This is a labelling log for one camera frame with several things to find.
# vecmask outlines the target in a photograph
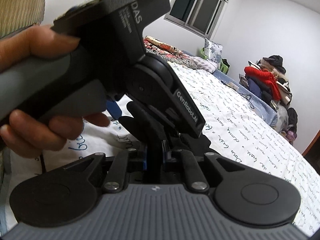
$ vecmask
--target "white bedsheet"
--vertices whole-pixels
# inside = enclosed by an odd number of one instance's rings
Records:
[[[204,70],[190,70],[171,64],[206,120],[203,133],[211,148],[221,155],[258,170],[284,178],[301,194],[301,206],[294,223],[311,236],[320,226],[319,176],[311,165],[284,138],[251,111],[248,102]],[[120,102],[124,115],[129,98]],[[60,167],[94,152],[114,155],[135,144],[135,138],[117,122],[108,128],[86,123],[82,135],[60,152],[44,152],[47,170]],[[3,231],[16,220],[9,206],[9,195],[21,181],[41,173],[40,161],[26,160],[11,152],[12,174],[6,175],[1,190],[0,208]]]

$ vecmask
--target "wooden door frame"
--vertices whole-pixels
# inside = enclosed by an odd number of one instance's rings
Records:
[[[320,130],[317,133],[317,135],[313,138],[312,142],[309,144],[309,146],[307,147],[307,149],[305,149],[305,151],[303,152],[302,156],[305,156],[308,151],[311,149],[311,147],[315,144],[315,142],[317,141],[317,139],[320,137]]]

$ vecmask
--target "black circular pad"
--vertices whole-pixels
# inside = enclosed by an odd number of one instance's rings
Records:
[[[266,184],[250,184],[241,191],[242,197],[251,204],[268,205],[275,201],[279,194],[278,191]]]
[[[224,173],[214,201],[226,215],[241,223],[276,227],[293,221],[300,194],[289,182],[248,168]]]
[[[12,191],[10,206],[17,219],[35,227],[55,227],[86,215],[98,198],[80,172],[50,171],[26,180]]]

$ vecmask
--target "window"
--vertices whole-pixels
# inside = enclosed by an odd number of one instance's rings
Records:
[[[210,38],[224,0],[173,0],[165,19],[202,37]]]

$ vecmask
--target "gray ribbed base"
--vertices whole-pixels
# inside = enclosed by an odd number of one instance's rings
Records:
[[[305,240],[293,225],[272,229],[246,228],[227,220],[206,195],[183,185],[129,185],[103,195],[81,220],[58,228],[20,223],[3,240]]]

